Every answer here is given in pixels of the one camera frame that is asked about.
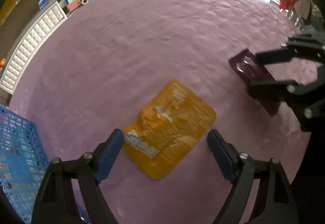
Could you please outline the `blue tissue box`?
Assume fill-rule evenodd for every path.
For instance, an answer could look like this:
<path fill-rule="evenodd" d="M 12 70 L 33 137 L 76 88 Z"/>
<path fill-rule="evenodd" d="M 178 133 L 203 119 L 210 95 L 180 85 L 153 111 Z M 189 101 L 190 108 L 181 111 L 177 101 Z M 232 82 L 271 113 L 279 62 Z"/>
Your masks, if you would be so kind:
<path fill-rule="evenodd" d="M 48 2 L 49 2 L 49 0 L 39 0 L 38 1 L 39 9 L 42 9 Z"/>

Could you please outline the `paper towel roll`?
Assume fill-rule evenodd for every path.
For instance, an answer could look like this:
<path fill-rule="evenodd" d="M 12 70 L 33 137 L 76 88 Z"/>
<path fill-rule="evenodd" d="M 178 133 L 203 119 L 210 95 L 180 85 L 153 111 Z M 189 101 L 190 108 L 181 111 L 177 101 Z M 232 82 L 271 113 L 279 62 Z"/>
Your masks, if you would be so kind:
<path fill-rule="evenodd" d="M 86 4 L 88 4 L 89 3 L 89 0 L 81 0 L 81 4 L 82 5 L 86 5 Z"/>

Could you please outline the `pile of oranges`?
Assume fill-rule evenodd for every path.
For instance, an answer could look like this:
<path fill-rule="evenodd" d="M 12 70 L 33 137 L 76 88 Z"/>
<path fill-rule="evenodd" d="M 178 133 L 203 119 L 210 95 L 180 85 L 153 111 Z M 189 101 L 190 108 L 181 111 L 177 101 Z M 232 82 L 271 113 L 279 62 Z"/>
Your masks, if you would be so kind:
<path fill-rule="evenodd" d="M 4 65 L 5 65 L 5 58 L 2 58 L 2 59 L 0 60 L 0 72 L 2 71 Z"/>

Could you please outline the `blue plastic basket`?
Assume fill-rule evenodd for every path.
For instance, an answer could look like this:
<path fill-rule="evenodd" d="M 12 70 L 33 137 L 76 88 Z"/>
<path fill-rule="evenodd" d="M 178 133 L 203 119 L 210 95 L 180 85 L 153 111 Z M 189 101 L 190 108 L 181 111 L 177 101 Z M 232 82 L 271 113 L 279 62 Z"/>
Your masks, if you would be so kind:
<path fill-rule="evenodd" d="M 47 159 L 36 125 L 1 106 L 1 222 L 89 223 L 72 181 Z"/>

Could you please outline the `pink quilted mat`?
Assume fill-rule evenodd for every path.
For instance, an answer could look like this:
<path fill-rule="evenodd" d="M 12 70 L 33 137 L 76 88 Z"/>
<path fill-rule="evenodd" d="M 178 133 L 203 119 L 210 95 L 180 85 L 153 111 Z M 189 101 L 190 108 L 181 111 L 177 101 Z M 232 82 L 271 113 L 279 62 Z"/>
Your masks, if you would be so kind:
<path fill-rule="evenodd" d="M 298 32 L 264 0 L 92 0 L 39 49 L 9 107 L 35 123 L 48 158 L 67 161 L 134 123 L 177 79 L 216 112 L 226 141 L 254 159 L 276 157 L 293 180 L 309 134 L 286 104 L 269 116 L 228 60 Z"/>

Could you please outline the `white tufted tv cabinet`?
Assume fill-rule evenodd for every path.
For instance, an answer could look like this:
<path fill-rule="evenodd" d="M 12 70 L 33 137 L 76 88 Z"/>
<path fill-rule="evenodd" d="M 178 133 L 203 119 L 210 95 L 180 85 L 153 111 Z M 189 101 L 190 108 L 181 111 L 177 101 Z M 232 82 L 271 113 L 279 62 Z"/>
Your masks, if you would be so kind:
<path fill-rule="evenodd" d="M 44 42 L 68 19 L 59 0 L 50 0 L 27 23 L 9 51 L 1 88 L 13 94 L 24 71 Z"/>

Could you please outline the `yellow orange snack pouch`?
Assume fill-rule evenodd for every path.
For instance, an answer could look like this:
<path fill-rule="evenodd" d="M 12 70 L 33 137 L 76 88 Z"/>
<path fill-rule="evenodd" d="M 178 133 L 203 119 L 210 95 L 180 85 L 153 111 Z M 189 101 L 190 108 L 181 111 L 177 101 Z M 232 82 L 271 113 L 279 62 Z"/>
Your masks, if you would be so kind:
<path fill-rule="evenodd" d="M 191 89 L 172 79 L 123 130 L 123 148 L 147 176 L 162 179 L 192 150 L 216 117 Z"/>

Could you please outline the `maroon snack packet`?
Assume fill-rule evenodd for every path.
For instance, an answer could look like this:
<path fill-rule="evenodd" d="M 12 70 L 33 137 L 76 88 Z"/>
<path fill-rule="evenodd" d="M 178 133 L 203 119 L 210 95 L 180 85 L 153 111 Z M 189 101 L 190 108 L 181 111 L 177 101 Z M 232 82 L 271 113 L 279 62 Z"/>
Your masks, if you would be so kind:
<path fill-rule="evenodd" d="M 231 57 L 229 65 L 246 85 L 251 82 L 275 81 L 267 68 L 257 61 L 249 49 L 244 49 L 239 54 Z M 257 97 L 256 100 L 271 117 L 277 114 L 280 107 L 279 101 L 271 100 L 265 96 Z"/>

